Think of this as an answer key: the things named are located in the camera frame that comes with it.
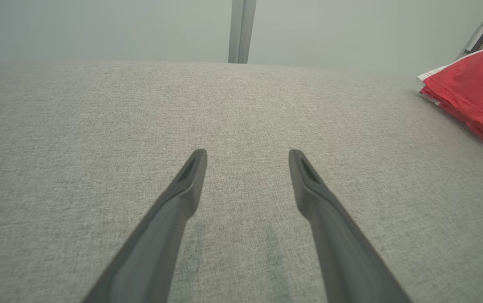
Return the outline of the grey metal post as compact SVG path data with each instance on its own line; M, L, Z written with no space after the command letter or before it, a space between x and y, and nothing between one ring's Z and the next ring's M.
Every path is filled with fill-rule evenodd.
M247 64L257 0L232 0L228 63Z

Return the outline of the red Bulls 23 jersey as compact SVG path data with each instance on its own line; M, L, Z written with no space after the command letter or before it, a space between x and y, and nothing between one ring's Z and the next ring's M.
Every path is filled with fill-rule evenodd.
M418 76L420 94L483 141L483 49Z

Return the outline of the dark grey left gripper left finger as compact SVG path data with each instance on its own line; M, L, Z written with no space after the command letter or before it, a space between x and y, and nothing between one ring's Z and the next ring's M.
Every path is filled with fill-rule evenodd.
M195 150L82 303L167 303L182 235L198 208L206 167L206 150Z

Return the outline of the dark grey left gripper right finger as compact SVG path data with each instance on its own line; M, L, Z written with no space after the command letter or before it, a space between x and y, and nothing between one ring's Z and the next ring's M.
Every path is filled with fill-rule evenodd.
M328 303L411 303L301 150L289 152L295 201L309 221Z

